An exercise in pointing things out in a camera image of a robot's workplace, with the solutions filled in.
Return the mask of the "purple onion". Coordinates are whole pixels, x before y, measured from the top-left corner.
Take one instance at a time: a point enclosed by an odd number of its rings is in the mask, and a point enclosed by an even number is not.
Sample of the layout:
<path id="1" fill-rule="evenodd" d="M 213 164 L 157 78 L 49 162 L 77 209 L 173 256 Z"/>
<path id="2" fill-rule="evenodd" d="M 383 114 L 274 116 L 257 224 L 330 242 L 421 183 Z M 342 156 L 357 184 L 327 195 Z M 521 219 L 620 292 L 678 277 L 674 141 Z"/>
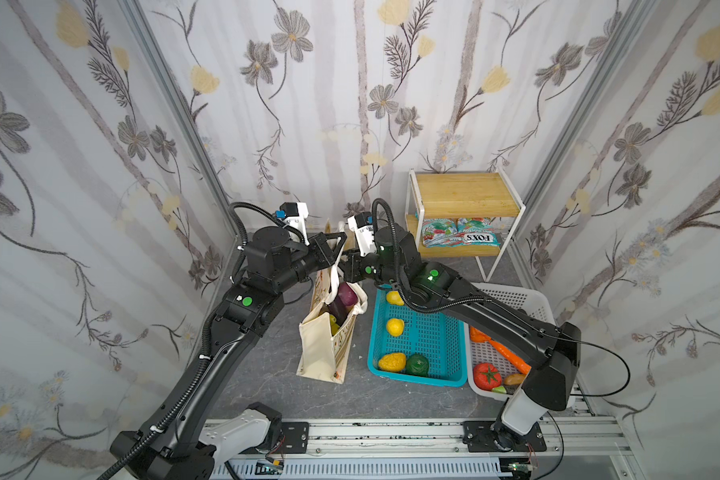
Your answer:
<path id="1" fill-rule="evenodd" d="M 359 301 L 358 295 L 347 282 L 341 282 L 338 286 L 337 297 L 341 304 L 351 309 Z"/>

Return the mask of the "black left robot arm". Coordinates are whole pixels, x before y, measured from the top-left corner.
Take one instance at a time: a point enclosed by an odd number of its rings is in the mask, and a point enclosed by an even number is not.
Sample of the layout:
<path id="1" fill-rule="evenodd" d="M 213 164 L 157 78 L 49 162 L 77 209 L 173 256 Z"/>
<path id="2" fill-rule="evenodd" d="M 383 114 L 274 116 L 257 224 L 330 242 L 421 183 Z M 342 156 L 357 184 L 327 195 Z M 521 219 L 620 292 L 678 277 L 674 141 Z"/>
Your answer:
<path id="1" fill-rule="evenodd" d="M 306 237 L 275 214 L 235 202 L 229 215 L 239 235 L 232 285 L 208 314 L 195 358 L 168 397 L 135 431 L 110 447 L 115 462 L 101 478 L 127 470 L 136 479 L 207 479 L 217 448 L 200 436 L 224 386 L 285 306 L 284 293 L 332 267 L 347 236 Z"/>

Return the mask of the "cream floral tote bag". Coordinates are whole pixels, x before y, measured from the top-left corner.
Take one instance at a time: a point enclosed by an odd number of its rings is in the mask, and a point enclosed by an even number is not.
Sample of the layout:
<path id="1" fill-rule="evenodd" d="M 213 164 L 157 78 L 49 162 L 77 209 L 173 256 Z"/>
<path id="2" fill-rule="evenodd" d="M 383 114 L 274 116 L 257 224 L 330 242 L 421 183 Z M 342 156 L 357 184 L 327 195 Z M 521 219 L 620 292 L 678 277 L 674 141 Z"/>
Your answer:
<path id="1" fill-rule="evenodd" d="M 300 322 L 301 358 L 296 374 L 299 377 L 343 384 L 351 350 L 357 317 L 365 313 L 368 296 L 357 283 L 348 283 L 359 301 L 348 312 L 342 327 L 338 327 L 329 314 L 327 304 L 338 292 L 343 281 L 336 266 L 321 270 L 316 276 L 310 303 L 310 312 Z"/>

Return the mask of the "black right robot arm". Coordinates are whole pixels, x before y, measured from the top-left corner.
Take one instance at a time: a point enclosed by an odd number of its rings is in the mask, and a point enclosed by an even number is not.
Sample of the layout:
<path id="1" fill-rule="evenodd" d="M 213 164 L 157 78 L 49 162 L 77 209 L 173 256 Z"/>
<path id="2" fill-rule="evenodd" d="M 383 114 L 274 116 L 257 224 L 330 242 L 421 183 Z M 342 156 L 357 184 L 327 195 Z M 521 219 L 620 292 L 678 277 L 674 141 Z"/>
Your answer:
<path id="1" fill-rule="evenodd" d="M 371 250 L 347 253 L 340 263 L 346 279 L 388 286 L 409 309 L 460 320 L 529 365 L 525 380 L 494 421 L 497 435 L 525 437 L 545 414 L 565 410 L 587 344 L 577 326 L 537 320 L 480 290 L 453 268 L 423 260 L 412 234 L 396 223 L 385 200 L 375 199 L 367 215 Z"/>

